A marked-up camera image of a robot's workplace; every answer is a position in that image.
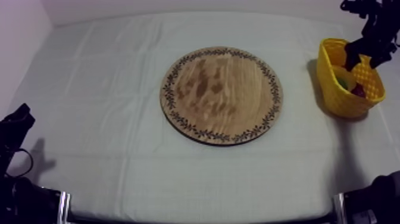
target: plastic basket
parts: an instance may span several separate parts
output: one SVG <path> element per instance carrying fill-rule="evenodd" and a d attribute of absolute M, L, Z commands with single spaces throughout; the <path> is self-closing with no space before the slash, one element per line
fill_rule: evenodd
<path fill-rule="evenodd" d="M 343 39 L 324 39 L 320 44 L 317 61 L 317 77 L 320 82 L 324 102 L 329 111 L 341 117 L 353 118 L 365 114 L 371 107 L 386 97 L 385 88 L 376 69 L 371 69 L 370 57 L 360 55 L 361 63 L 351 73 L 364 88 L 366 98 L 352 94 L 340 86 L 332 66 L 344 66 L 347 41 Z"/>

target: white wall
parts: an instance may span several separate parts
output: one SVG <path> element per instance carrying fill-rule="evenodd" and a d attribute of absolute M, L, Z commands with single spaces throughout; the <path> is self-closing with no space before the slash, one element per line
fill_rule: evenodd
<path fill-rule="evenodd" d="M 40 0 L 0 0 L 0 119 L 51 29 Z"/>
<path fill-rule="evenodd" d="M 54 24 L 95 18 L 178 11 L 243 11 L 288 15 L 339 24 L 365 22 L 343 12 L 342 0 L 43 0 Z"/>

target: round wooden board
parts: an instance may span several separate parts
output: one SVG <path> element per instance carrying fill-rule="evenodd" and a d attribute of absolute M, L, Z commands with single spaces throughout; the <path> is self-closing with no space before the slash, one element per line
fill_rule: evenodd
<path fill-rule="evenodd" d="M 274 71 L 236 48 L 213 47 L 176 61 L 161 85 L 161 108 L 182 134 L 211 145 L 251 141 L 271 128 L 282 107 Z"/>

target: decorative floral border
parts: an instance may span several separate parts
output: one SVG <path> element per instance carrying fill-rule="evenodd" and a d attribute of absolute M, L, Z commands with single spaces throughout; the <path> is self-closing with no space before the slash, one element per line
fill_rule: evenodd
<path fill-rule="evenodd" d="M 172 86 L 175 84 L 175 80 L 176 78 L 178 78 L 179 71 L 182 70 L 182 66 L 185 65 L 187 62 L 191 62 L 199 57 L 224 54 L 230 54 L 232 56 L 246 58 L 250 61 L 254 61 L 261 69 L 263 75 L 269 79 L 268 83 L 271 86 L 271 94 L 273 96 L 272 100 L 274 102 L 271 110 L 268 112 L 268 114 L 264 116 L 260 125 L 256 125 L 253 127 L 253 129 L 248 129 L 243 133 L 234 136 L 226 135 L 224 133 L 214 133 L 211 130 L 198 130 L 196 125 L 190 124 L 186 118 L 180 116 L 178 112 L 174 111 L 176 102 L 174 99 L 175 94 L 172 90 Z M 282 96 L 280 95 L 279 86 L 276 80 L 276 76 L 271 72 L 268 65 L 266 65 L 265 62 L 259 60 L 256 56 L 250 53 L 232 48 L 217 48 L 213 50 L 205 48 L 182 57 L 171 69 L 171 72 L 167 76 L 166 84 L 162 87 L 162 89 L 164 91 L 163 96 L 165 97 L 167 107 L 170 110 L 169 116 L 182 128 L 182 130 L 191 132 L 192 135 L 196 136 L 199 140 L 201 140 L 201 138 L 203 138 L 204 140 L 218 139 L 222 143 L 233 141 L 235 144 L 239 144 L 250 141 L 271 128 L 270 123 L 275 120 L 276 114 L 280 111 L 280 103 L 282 101 Z"/>

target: white tablecloth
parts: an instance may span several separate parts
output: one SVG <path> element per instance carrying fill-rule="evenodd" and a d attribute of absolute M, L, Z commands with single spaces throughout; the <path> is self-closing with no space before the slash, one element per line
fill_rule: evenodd
<path fill-rule="evenodd" d="M 39 185 L 72 193 L 72 210 L 123 220 L 241 223 L 323 215 L 330 197 L 400 169 L 400 79 L 380 70 L 387 100 L 359 122 L 318 106 L 312 83 L 323 38 L 361 28 L 244 13 L 174 13 L 98 20 L 54 30 L 10 111 L 37 121 L 24 142 Z M 283 86 L 277 123 L 237 147 L 202 145 L 160 109 L 168 68 L 182 55 L 232 46 L 267 62 Z M 16 156 L 13 167 L 21 166 Z"/>

